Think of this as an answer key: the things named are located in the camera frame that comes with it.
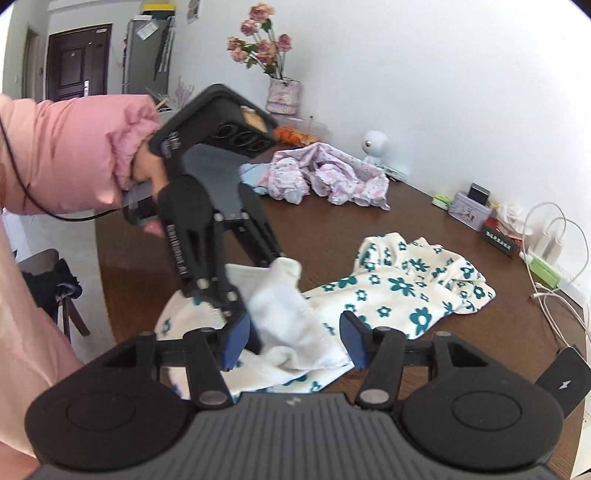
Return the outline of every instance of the small white camera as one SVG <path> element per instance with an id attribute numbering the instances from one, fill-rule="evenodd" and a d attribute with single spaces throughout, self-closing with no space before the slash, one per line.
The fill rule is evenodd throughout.
<path id="1" fill-rule="evenodd" d="M 382 164 L 382 157 L 388 151 L 388 137 L 382 132 L 370 130 L 365 134 L 361 148 L 367 153 L 364 161 L 379 167 Z"/>

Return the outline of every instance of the white cloth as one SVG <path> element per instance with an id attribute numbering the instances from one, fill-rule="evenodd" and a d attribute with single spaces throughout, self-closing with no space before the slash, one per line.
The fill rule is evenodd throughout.
<path id="1" fill-rule="evenodd" d="M 353 273 L 309 291 L 297 290 L 301 265 L 287 258 L 270 268 L 227 266 L 256 324 L 264 347 L 243 351 L 237 368 L 223 372 L 235 397 L 243 391 L 309 393 L 321 390 L 353 368 L 340 342 L 339 320 L 351 310 L 369 328 L 385 325 L 417 338 L 451 313 L 480 310 L 495 292 L 461 255 L 424 238 L 407 244 L 398 233 L 366 238 Z M 159 339 L 190 330 L 223 326 L 207 303 L 173 295 L 156 327 Z M 173 388 L 189 397 L 186 373 L 170 369 Z"/>

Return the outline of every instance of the blue gripper pad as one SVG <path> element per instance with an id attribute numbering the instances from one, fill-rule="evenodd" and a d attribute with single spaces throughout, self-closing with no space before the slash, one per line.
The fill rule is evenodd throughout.
<path id="1" fill-rule="evenodd" d="M 371 330 L 354 313 L 343 312 L 340 315 L 340 340 L 347 349 L 356 370 L 366 370 L 369 367 L 363 338 L 366 332 Z"/>
<path id="2" fill-rule="evenodd" d="M 228 333 L 226 348 L 222 352 L 222 366 L 224 370 L 231 370 L 236 366 L 240 354 L 244 350 L 251 332 L 251 317 L 245 314 Z"/>

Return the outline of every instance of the chair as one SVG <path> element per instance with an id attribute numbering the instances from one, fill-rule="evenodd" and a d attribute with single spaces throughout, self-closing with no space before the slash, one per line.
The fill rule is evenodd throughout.
<path id="1" fill-rule="evenodd" d="M 53 270 L 56 266 L 58 260 L 60 259 L 60 254 L 57 250 L 50 249 L 45 250 L 44 252 L 38 253 L 37 255 L 33 255 L 32 257 L 19 262 L 18 268 L 25 273 L 30 273 L 32 275 L 40 275 L 42 273 L 49 272 Z M 62 311 L 62 323 L 64 329 L 64 335 L 70 339 L 70 321 L 74 324 L 74 327 L 80 332 L 83 337 L 88 337 L 90 335 L 90 330 L 82 320 L 80 313 L 76 309 L 74 302 L 70 298 L 65 298 L 60 302 L 61 311 Z"/>

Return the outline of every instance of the floor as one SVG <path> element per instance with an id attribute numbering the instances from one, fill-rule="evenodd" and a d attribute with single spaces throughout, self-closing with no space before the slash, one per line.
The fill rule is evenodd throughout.
<path id="1" fill-rule="evenodd" d="M 55 248 L 78 277 L 84 293 L 74 303 L 90 330 L 90 336 L 82 338 L 75 328 L 71 328 L 76 356 L 89 362 L 112 348 L 115 339 L 103 296 L 94 222 L 66 223 L 45 215 L 21 217 L 10 213 L 5 213 L 3 220 L 13 251 L 17 251 L 17 261 Z"/>

